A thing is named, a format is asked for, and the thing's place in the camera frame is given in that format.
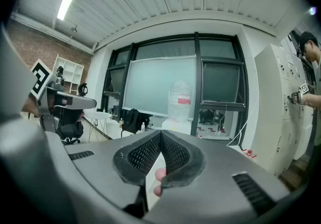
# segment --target vent grille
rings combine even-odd
[[[258,215],[275,206],[275,202],[247,173],[236,174],[232,177]]]
[[[88,157],[91,155],[94,155],[94,153],[92,151],[84,151],[84,152],[80,152],[80,153],[69,154],[69,157],[72,161],[74,161],[74,160],[85,158],[85,157]]]
[[[136,169],[147,175],[159,156],[160,151],[161,134],[159,133],[147,143],[131,151],[128,155],[128,160]]]
[[[182,168],[190,159],[190,154],[179,143],[162,133],[162,154],[166,162],[166,173]]]

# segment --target window frame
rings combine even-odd
[[[126,86],[127,76],[128,76],[128,69],[131,60],[136,60],[137,51],[139,47],[151,44],[159,44],[159,43],[166,43],[172,40],[188,40],[193,39],[195,44],[195,55],[196,55],[196,91],[195,91],[195,106],[194,106],[194,116],[192,121],[191,127],[191,135],[195,136],[197,131],[197,124],[199,119],[199,111],[201,108],[205,109],[213,109],[213,110],[228,110],[228,111],[238,111],[238,123],[236,128],[237,135],[238,131],[243,127],[247,120],[248,116],[248,99],[249,99],[249,89],[248,89],[248,76],[246,70],[246,63],[243,55],[242,48],[240,46],[240,42],[237,36],[229,36],[229,35],[221,35],[221,34],[208,34],[208,33],[192,33],[192,34],[179,34],[179,35],[172,35],[172,36],[164,36],[154,39],[149,39],[145,41],[141,41],[138,43],[132,43],[129,46],[125,46],[119,48],[117,50],[113,50],[110,61],[108,64],[108,68],[106,71],[104,87],[102,92],[102,107],[106,108],[108,105],[108,97],[113,96],[119,99],[119,112],[118,117],[116,118],[117,121],[124,116],[124,110],[122,109],[123,99],[124,99],[124,90]],[[224,58],[224,57],[210,57],[210,56],[201,56],[200,52],[200,39],[208,39],[208,40],[223,40],[223,41],[230,41],[232,43],[235,59],[233,58]],[[129,54],[127,57],[126,64],[118,64],[115,65],[118,53],[126,51],[129,49]],[[243,87],[244,87],[244,103],[213,103],[208,101],[203,101],[203,64],[209,63],[218,63],[218,64],[232,64],[240,66],[240,70],[242,71],[243,75]],[[106,82],[108,74],[111,70],[124,68],[124,76],[121,85],[121,92],[109,92],[105,91]],[[245,132],[242,132],[242,136],[234,141],[234,144],[241,145],[243,142]],[[221,142],[229,143],[230,140],[220,140]]]

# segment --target white cabinet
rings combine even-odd
[[[269,45],[255,57],[259,83],[259,113],[251,150],[258,165],[278,176],[287,170],[297,152],[300,139],[306,137],[307,106],[291,104],[288,95],[303,84],[300,59],[288,62],[286,52]]]
[[[65,79],[65,82],[70,83],[69,93],[78,94],[77,88],[81,82],[81,76],[84,70],[84,66],[61,58],[58,54],[53,68],[53,73],[57,73],[57,69],[59,68],[59,66],[62,66],[64,68],[63,77]]]

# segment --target red label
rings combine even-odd
[[[179,98],[179,104],[191,104],[191,100]]]

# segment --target whiteboard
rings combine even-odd
[[[192,119],[196,86],[195,55],[131,61],[122,108],[134,108],[141,113],[167,117],[169,90],[179,80],[192,87]]]

